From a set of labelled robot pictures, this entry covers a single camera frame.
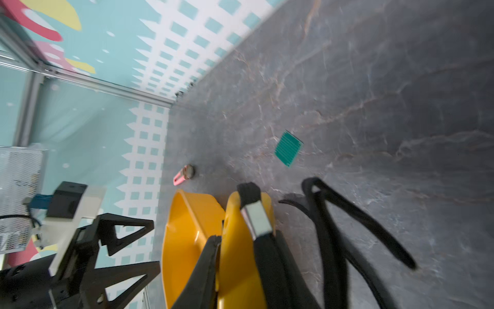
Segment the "patterned wallpaper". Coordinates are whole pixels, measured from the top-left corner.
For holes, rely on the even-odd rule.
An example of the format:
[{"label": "patterned wallpaper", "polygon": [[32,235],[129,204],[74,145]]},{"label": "patterned wallpaper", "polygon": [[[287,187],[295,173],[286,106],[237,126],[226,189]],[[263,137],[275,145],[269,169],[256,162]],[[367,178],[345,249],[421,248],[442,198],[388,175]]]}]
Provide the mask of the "patterned wallpaper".
[{"label": "patterned wallpaper", "polygon": [[52,65],[174,98],[285,0],[0,0]]}]

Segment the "teal wall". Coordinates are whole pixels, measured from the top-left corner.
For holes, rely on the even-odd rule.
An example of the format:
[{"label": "teal wall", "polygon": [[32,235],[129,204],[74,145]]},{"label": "teal wall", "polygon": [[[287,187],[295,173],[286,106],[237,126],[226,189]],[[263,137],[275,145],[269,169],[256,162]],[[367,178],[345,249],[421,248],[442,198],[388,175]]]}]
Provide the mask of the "teal wall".
[{"label": "teal wall", "polygon": [[27,72],[0,66],[0,146],[12,146],[26,76]]},{"label": "teal wall", "polygon": [[47,80],[40,91],[31,143],[49,149],[42,192],[52,194],[62,181],[107,187],[102,208],[121,214],[114,205],[124,199],[116,187],[127,182],[120,173],[129,161],[122,157],[134,136],[127,124],[137,102],[66,82]]}]

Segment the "aluminum frame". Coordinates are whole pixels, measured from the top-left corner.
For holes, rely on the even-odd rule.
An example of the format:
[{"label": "aluminum frame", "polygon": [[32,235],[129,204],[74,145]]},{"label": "aluminum frame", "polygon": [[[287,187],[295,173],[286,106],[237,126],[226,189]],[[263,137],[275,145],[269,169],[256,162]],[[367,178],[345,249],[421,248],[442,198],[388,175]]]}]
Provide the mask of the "aluminum frame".
[{"label": "aluminum frame", "polygon": [[11,54],[0,51],[0,65],[15,70],[29,72],[24,95],[21,102],[21,112],[17,122],[14,146],[27,147],[29,145],[34,113],[38,101],[40,84],[45,77],[56,78],[80,87],[98,90],[103,93],[116,95],[122,98],[150,103],[170,108],[174,102],[151,93],[120,86],[97,78],[46,65],[36,57],[33,51],[12,31],[0,13],[0,42],[9,49]]}]

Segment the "wire mesh basket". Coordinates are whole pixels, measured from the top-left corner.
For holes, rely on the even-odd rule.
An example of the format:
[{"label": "wire mesh basket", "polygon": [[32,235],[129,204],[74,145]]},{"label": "wire mesh basket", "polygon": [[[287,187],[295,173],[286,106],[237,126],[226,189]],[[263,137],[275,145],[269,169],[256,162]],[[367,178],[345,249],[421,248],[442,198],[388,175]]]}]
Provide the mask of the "wire mesh basket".
[{"label": "wire mesh basket", "polygon": [[[0,216],[29,215],[22,204],[41,190],[42,150],[0,147]],[[0,254],[22,251],[31,237],[31,220],[7,218],[0,220]]]}]

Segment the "yellow dustpan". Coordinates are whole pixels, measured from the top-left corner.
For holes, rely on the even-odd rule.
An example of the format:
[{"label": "yellow dustpan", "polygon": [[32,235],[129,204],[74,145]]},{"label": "yellow dustpan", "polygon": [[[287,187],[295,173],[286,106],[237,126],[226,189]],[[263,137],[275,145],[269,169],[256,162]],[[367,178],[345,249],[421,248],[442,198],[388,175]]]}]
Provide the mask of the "yellow dustpan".
[{"label": "yellow dustpan", "polygon": [[167,308],[184,289],[207,239],[221,235],[225,211],[209,194],[177,190],[163,242],[162,278]]},{"label": "yellow dustpan", "polygon": [[[274,230],[271,198],[263,192],[261,200]],[[163,242],[162,278],[167,308],[183,291],[207,239],[213,235],[222,236],[216,270],[218,308],[267,308],[252,236],[240,213],[238,192],[230,195],[225,213],[211,195],[183,190],[177,190],[173,198]]]}]

